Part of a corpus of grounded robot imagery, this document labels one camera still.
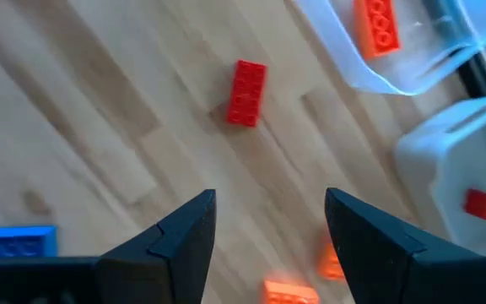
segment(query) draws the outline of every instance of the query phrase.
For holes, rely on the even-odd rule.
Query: lego brick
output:
[[[264,304],[318,304],[316,291],[307,286],[265,281]]]
[[[355,28],[363,58],[373,59],[400,50],[392,0],[355,0]]]
[[[0,258],[56,257],[55,226],[0,227]]]
[[[476,189],[469,189],[464,209],[467,213],[486,220],[486,193]]]
[[[331,241],[326,242],[318,264],[318,274],[328,280],[344,280],[344,272]]]
[[[227,122],[247,127],[258,124],[266,74],[267,67],[263,64],[244,60],[236,63]]]

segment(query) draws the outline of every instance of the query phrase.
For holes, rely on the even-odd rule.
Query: white plastic bin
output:
[[[354,33],[354,0],[295,0],[348,84],[416,95],[486,46],[486,0],[393,0],[402,48],[366,62]]]
[[[486,255],[486,220],[464,209],[468,189],[486,192],[486,98],[430,118],[401,138],[395,156],[424,228]]]

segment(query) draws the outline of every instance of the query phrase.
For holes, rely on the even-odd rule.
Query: orange lego brick in bin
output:
[[[318,274],[328,280],[344,280],[344,272],[338,262],[337,253],[331,241],[326,242],[318,264]]]
[[[247,127],[255,127],[258,124],[266,72],[267,67],[263,64],[245,60],[237,62],[227,122]]]
[[[302,285],[265,281],[264,304],[319,304],[316,291]]]
[[[373,59],[401,48],[392,0],[354,0],[359,52]]]

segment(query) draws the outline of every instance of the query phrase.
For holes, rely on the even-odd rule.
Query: wooden floor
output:
[[[238,58],[269,66],[258,128],[224,122]],[[316,275],[326,187],[417,221],[392,147],[465,97],[350,89],[289,0],[0,0],[0,225],[98,254],[215,188],[204,303],[258,303],[272,272],[340,303]]]

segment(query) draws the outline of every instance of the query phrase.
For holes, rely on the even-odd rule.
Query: lego stud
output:
[[[464,210],[473,216],[486,220],[486,193],[476,189],[469,189]]]
[[[372,25],[374,25],[376,30],[387,30],[389,23],[389,20],[382,15],[375,15],[372,17]]]
[[[234,98],[234,103],[235,103],[236,105],[241,105],[241,104],[243,103],[243,97],[241,97],[241,96],[236,96],[236,97]]]
[[[392,36],[385,31],[376,34],[376,44],[379,46],[389,46],[392,43]]]
[[[386,12],[386,4],[381,0],[372,0],[370,2],[370,13],[371,14],[383,14]]]

